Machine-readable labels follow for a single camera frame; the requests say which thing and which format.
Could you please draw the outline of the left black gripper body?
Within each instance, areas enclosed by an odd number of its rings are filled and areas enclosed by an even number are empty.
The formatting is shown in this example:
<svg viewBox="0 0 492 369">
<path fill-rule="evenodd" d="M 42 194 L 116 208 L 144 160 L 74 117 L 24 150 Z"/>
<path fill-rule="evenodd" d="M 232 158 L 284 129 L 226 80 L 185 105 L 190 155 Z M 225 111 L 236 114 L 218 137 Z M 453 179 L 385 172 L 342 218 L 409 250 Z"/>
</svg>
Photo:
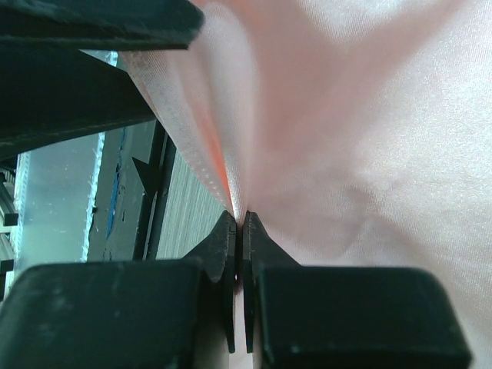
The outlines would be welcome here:
<svg viewBox="0 0 492 369">
<path fill-rule="evenodd" d="M 1 46 L 1 157 L 150 121 L 126 71 L 76 49 Z"/>
</svg>

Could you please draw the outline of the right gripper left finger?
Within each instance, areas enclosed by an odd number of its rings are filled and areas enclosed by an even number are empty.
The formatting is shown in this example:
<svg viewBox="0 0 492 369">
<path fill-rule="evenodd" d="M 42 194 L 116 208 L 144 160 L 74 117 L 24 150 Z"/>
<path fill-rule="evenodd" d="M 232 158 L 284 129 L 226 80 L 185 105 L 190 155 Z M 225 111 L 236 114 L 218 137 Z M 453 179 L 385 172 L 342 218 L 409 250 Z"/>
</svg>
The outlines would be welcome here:
<svg viewBox="0 0 492 369">
<path fill-rule="evenodd" d="M 1 308 L 1 366 L 228 367 L 236 237 L 224 212 L 183 258 L 25 270 Z"/>
</svg>

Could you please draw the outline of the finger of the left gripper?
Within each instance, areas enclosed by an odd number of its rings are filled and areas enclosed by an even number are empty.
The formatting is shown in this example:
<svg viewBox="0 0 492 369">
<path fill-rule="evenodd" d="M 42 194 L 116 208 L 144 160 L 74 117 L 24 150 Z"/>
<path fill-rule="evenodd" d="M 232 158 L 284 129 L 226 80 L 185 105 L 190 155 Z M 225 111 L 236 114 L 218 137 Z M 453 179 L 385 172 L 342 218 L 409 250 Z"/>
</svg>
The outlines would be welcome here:
<svg viewBox="0 0 492 369">
<path fill-rule="evenodd" d="M 115 51 L 186 49 L 203 24 L 203 11 L 185 0 L 1 3 L 3 43 Z"/>
</svg>

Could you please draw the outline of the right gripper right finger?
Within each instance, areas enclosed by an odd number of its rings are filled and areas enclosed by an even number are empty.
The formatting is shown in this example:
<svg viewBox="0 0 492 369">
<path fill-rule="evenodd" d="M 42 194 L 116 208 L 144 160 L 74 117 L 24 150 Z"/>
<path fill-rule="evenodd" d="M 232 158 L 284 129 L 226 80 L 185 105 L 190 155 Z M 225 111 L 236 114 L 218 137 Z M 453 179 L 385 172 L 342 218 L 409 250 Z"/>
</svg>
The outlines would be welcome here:
<svg viewBox="0 0 492 369">
<path fill-rule="evenodd" d="M 246 348 L 256 368 L 468 368 L 442 284 L 425 270 L 296 262 L 254 212 L 242 230 Z"/>
</svg>

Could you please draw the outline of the pink satin napkin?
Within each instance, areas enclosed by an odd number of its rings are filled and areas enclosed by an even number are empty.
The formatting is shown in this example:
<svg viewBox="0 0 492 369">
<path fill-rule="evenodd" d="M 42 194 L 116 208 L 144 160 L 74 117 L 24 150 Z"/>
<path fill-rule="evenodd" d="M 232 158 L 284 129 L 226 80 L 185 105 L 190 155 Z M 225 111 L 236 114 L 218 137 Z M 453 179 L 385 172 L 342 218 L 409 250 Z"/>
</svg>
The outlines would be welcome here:
<svg viewBox="0 0 492 369">
<path fill-rule="evenodd" d="M 491 3 L 199 1 L 124 52 L 203 185 L 307 264 L 412 265 L 491 366 Z"/>
</svg>

